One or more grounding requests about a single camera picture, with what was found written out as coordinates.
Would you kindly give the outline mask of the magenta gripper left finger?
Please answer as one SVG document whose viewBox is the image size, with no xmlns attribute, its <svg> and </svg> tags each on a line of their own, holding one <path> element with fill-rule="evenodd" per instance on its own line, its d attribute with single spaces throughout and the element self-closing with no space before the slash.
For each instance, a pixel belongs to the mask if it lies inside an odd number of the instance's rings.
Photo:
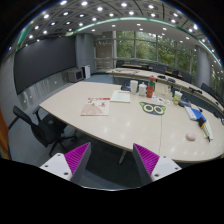
<svg viewBox="0 0 224 224">
<path fill-rule="evenodd" d="M 66 154 L 56 153 L 41 169 L 72 183 L 79 184 L 91 154 L 91 143 L 83 144 Z"/>
</svg>

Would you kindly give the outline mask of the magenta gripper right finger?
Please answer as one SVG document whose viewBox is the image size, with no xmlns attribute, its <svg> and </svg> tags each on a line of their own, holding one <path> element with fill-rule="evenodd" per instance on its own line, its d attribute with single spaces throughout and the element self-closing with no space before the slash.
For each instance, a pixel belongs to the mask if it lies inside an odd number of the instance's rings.
<svg viewBox="0 0 224 224">
<path fill-rule="evenodd" d="M 136 143 L 133 144 L 133 156 L 143 185 L 181 170 L 181 167 L 169 157 L 159 156 Z"/>
</svg>

